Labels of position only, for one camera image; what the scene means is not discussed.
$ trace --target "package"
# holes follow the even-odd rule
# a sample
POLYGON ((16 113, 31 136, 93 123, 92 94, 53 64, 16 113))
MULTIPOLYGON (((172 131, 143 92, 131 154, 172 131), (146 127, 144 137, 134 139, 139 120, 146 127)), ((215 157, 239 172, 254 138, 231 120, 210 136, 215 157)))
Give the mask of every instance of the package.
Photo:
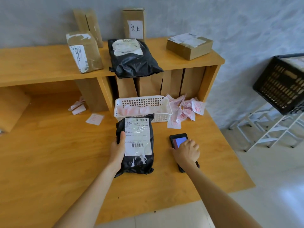
POLYGON ((136 39, 108 40, 111 72, 118 78, 144 77, 163 72, 147 45, 136 39))
POLYGON ((148 77, 138 77, 136 80, 139 97, 160 95, 163 73, 156 73, 148 77))
POLYGON ((89 31, 89 26, 88 26, 87 19, 85 17, 85 15, 86 15, 85 12, 81 9, 74 9, 73 12, 74 12, 74 16, 75 16, 79 31, 80 32, 89 31))
POLYGON ((197 96, 202 84, 204 71, 204 66, 185 69, 180 94, 186 95, 186 99, 195 98, 197 96))
POLYGON ((169 94, 173 98, 178 98, 182 77, 183 69, 164 71, 161 95, 166 96, 169 94))
POLYGON ((81 73, 103 69, 97 43, 89 31, 68 33, 66 38, 81 73))
POLYGON ((150 174, 153 172, 153 129, 151 121, 154 114, 144 117, 129 117, 116 123, 117 144, 120 133, 125 131, 125 155, 121 162, 121 169, 115 177, 123 173, 150 174))
POLYGON ((144 8, 126 8, 123 10, 125 37, 145 41, 144 8))
POLYGON ((133 78, 117 78, 117 88, 119 98, 133 98, 137 97, 137 92, 133 78))
POLYGON ((167 49, 183 57, 192 60, 210 53, 213 41, 194 34, 185 33, 171 37, 167 41, 167 49))
POLYGON ((95 38, 98 48, 102 48, 103 47, 102 37, 94 10, 89 9, 85 15, 88 22, 89 30, 93 35, 93 37, 95 38))

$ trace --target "wooden shelf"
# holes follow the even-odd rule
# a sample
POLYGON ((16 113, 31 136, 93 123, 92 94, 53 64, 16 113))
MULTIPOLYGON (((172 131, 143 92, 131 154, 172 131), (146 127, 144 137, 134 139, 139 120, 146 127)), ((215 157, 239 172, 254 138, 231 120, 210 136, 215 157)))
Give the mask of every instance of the wooden shelf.
MULTIPOLYGON (((152 56, 163 70, 222 65, 225 60, 213 50, 202 57, 187 61, 166 50, 167 38, 146 40, 152 56)), ((0 87, 92 77, 114 76, 110 72, 108 43, 99 49, 103 70, 81 74, 67 45, 49 45, 0 49, 0 87)))
MULTIPOLYGON (((0 220, 3 227, 51 227, 108 161, 117 120, 110 112, 100 126, 91 113, 67 109, 79 92, 35 96, 14 129, 0 137, 0 220)), ((225 192, 254 187, 212 118, 205 111, 186 120, 182 131, 153 123, 155 169, 149 175, 115 178, 97 223, 199 200, 186 174, 178 171, 169 135, 187 133, 201 147, 201 170, 225 192)))

